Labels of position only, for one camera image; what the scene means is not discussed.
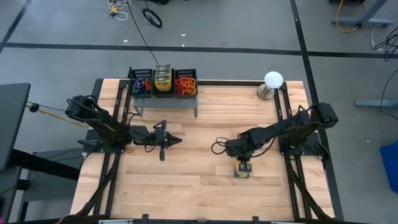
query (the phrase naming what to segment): grey concrete floor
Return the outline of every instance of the grey concrete floor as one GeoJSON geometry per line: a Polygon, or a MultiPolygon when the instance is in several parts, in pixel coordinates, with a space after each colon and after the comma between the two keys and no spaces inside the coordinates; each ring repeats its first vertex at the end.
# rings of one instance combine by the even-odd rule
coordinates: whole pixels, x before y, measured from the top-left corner
{"type": "MultiPolygon", "coordinates": [[[[371,50],[371,29],[344,34],[330,24],[337,6],[327,0],[296,2],[308,50],[380,53],[371,50]]],[[[0,0],[0,39],[23,4],[24,0],[0,0]]],[[[289,0],[171,0],[166,6],[149,4],[162,18],[162,29],[152,27],[136,6],[132,8],[149,45],[300,50],[289,0]]],[[[398,22],[397,8],[398,1],[390,0],[377,17],[398,22]]],[[[33,0],[8,42],[144,45],[131,19],[117,21],[107,16],[107,11],[105,1],[33,0]]],[[[362,6],[345,6],[341,16],[361,13],[362,6]]],[[[384,39],[396,26],[376,29],[374,40],[384,39]]],[[[268,71],[276,70],[286,80],[304,81],[310,99],[301,56],[154,53],[160,63],[196,68],[199,78],[260,80],[268,71]]],[[[331,103],[340,118],[327,133],[345,220],[396,223],[398,195],[389,188],[379,148],[397,139],[397,121],[378,110],[355,108],[353,101],[379,99],[389,75],[397,68],[397,59],[385,63],[375,58],[310,57],[310,64],[320,101],[331,103]]],[[[0,54],[0,84],[29,82],[30,101],[65,108],[67,98],[91,93],[96,78],[125,77],[130,66],[152,68],[154,61],[147,51],[6,47],[0,54]]],[[[397,83],[398,77],[391,81],[386,98],[396,98],[397,83]]],[[[26,111],[16,148],[34,152],[79,147],[77,140],[85,133],[85,129],[26,111]]],[[[68,214],[71,202],[71,198],[37,202],[37,210],[29,210],[27,219],[61,217],[68,214]]]]}

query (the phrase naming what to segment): black floor stripe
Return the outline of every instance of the black floor stripe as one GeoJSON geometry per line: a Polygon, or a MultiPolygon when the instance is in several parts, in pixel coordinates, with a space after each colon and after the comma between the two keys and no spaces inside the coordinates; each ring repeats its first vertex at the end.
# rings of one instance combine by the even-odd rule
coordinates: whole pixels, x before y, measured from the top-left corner
{"type": "MultiPolygon", "coordinates": [[[[293,12],[294,22],[295,22],[295,26],[296,26],[296,31],[297,31],[298,42],[300,43],[300,47],[301,47],[304,68],[305,68],[305,74],[307,75],[308,87],[310,89],[312,103],[313,104],[319,103],[317,89],[315,88],[315,81],[313,79],[313,74],[312,74],[312,70],[311,70],[310,59],[308,57],[309,54],[307,52],[307,46],[305,45],[305,41],[304,41],[304,34],[303,34],[301,22],[300,22],[299,11],[297,10],[297,5],[296,5],[295,0],[290,0],[290,5],[292,6],[292,12],[293,12]]],[[[327,149],[329,149],[326,131],[320,130],[319,136],[321,139],[321,143],[327,149]]],[[[329,187],[329,191],[330,191],[330,197],[331,197],[331,202],[332,202],[335,217],[337,220],[343,221],[344,220],[343,210],[341,207],[340,195],[339,195],[338,189],[337,189],[337,183],[336,183],[335,171],[333,169],[332,159],[329,158],[323,165],[326,170],[325,173],[326,173],[326,178],[327,178],[327,182],[328,182],[328,187],[329,187]]]]}
{"type": "MultiPolygon", "coordinates": [[[[72,50],[127,50],[148,51],[145,46],[125,45],[84,45],[84,44],[29,44],[5,43],[4,47],[23,49],[72,49],[72,50]]],[[[271,54],[301,56],[298,50],[245,49],[222,47],[150,47],[155,52],[213,52],[213,53],[243,53],[243,54],[271,54]]],[[[345,58],[384,58],[384,54],[345,53],[345,52],[307,52],[309,57],[345,57],[345,58]]]]}
{"type": "MultiPolygon", "coordinates": [[[[25,49],[73,49],[73,50],[129,50],[147,51],[146,46],[125,45],[81,45],[81,44],[24,44],[6,43],[4,47],[25,49]]],[[[299,50],[272,50],[272,49],[245,49],[222,47],[156,47],[150,46],[156,52],[215,52],[215,53],[247,53],[247,54],[271,54],[271,55],[301,55],[299,50]]]]}
{"type": "Polygon", "coordinates": [[[308,57],[307,46],[305,45],[304,34],[301,27],[299,12],[297,10],[297,5],[295,0],[290,0],[290,5],[292,6],[294,23],[296,26],[298,42],[300,44],[301,53],[303,57],[304,69],[305,69],[305,74],[307,76],[308,87],[310,89],[311,100],[312,103],[319,103],[317,88],[315,87],[315,82],[313,79],[311,65],[310,65],[310,59],[308,57]]]}
{"type": "Polygon", "coordinates": [[[384,58],[384,54],[377,53],[344,53],[344,52],[308,52],[308,56],[314,57],[344,57],[344,58],[384,58]]]}
{"type": "Polygon", "coordinates": [[[4,38],[2,39],[1,44],[0,44],[0,54],[1,54],[2,50],[3,50],[3,48],[5,48],[5,46],[7,45],[6,43],[10,39],[12,33],[17,28],[18,23],[21,21],[22,16],[24,16],[24,14],[26,12],[26,9],[29,7],[31,2],[32,2],[32,0],[26,0],[24,6],[19,11],[19,13],[18,13],[17,17],[15,18],[14,22],[11,24],[10,28],[8,28],[8,31],[7,31],[6,35],[4,36],[4,38]]]}

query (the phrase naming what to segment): black basket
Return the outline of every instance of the black basket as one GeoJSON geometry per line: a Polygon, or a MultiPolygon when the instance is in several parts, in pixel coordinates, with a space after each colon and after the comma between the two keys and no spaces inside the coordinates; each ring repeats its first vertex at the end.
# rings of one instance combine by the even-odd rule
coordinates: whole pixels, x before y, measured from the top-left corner
{"type": "Polygon", "coordinates": [[[172,88],[170,91],[167,92],[162,92],[156,89],[155,86],[155,79],[152,79],[152,95],[158,97],[158,98],[163,98],[163,97],[175,97],[175,87],[174,87],[174,68],[172,68],[172,88]]]}
{"type": "Polygon", "coordinates": [[[132,83],[136,81],[137,78],[149,78],[150,80],[150,89],[147,94],[138,94],[135,95],[134,91],[132,91],[132,97],[134,98],[145,98],[145,97],[150,97],[152,95],[152,90],[154,89],[154,85],[152,83],[152,69],[138,69],[138,70],[129,70],[129,77],[132,78],[132,83]]]}
{"type": "Polygon", "coordinates": [[[194,98],[197,96],[197,94],[198,94],[198,78],[197,78],[197,70],[196,69],[176,70],[176,71],[174,71],[174,77],[175,77],[175,79],[183,78],[183,77],[194,78],[195,79],[195,88],[197,89],[197,92],[192,95],[178,95],[177,91],[176,91],[175,96],[177,98],[194,98]]]}

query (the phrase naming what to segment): wooden table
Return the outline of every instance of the wooden table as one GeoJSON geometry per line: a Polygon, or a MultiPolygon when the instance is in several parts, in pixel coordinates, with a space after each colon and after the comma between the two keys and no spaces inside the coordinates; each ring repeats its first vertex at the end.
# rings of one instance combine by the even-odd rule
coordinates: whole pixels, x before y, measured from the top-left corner
{"type": "MultiPolygon", "coordinates": [[[[118,79],[103,80],[98,104],[110,113],[118,83],[118,79]]],[[[287,82],[287,86],[295,114],[298,105],[308,106],[304,86],[302,82],[287,82]]],[[[120,160],[111,218],[141,218],[148,213],[153,219],[252,220],[258,216],[260,220],[293,220],[285,162],[277,141],[266,154],[251,160],[249,179],[234,178],[234,160],[210,151],[216,137],[233,139],[249,128],[277,122],[275,101],[259,99],[256,88],[200,85],[198,118],[193,117],[192,109],[173,108],[148,108],[143,117],[134,117],[132,124],[146,125],[150,131],[166,119],[167,130],[183,142],[166,150],[163,162],[159,161],[159,149],[145,153],[142,147],[127,146],[120,160]]],[[[83,164],[71,214],[96,190],[103,157],[93,153],[83,164]]],[[[302,156],[302,163],[308,191],[325,213],[333,216],[321,160],[302,156]]],[[[304,217],[301,194],[296,191],[304,217]]]]}

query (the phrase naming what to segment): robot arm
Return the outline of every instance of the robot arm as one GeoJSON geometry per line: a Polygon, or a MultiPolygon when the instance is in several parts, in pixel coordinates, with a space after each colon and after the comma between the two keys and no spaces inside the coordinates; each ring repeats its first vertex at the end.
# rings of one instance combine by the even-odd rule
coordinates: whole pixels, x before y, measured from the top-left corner
{"type": "Polygon", "coordinates": [[[164,160],[164,149],[182,142],[166,131],[166,120],[154,126],[154,132],[148,132],[145,126],[123,125],[116,121],[107,110],[87,96],[74,96],[68,99],[65,113],[71,119],[87,123],[97,132],[99,137],[110,145],[120,146],[132,141],[139,146],[160,146],[160,160],[164,160]]]}
{"type": "Polygon", "coordinates": [[[270,146],[258,155],[253,155],[263,145],[282,134],[287,134],[289,143],[293,146],[305,142],[307,136],[315,130],[333,127],[338,118],[328,103],[312,105],[307,110],[297,112],[291,118],[285,119],[266,128],[251,128],[238,135],[237,139],[225,142],[227,155],[237,158],[240,161],[239,169],[250,172],[250,167],[246,163],[250,158],[263,155],[270,146]]]}

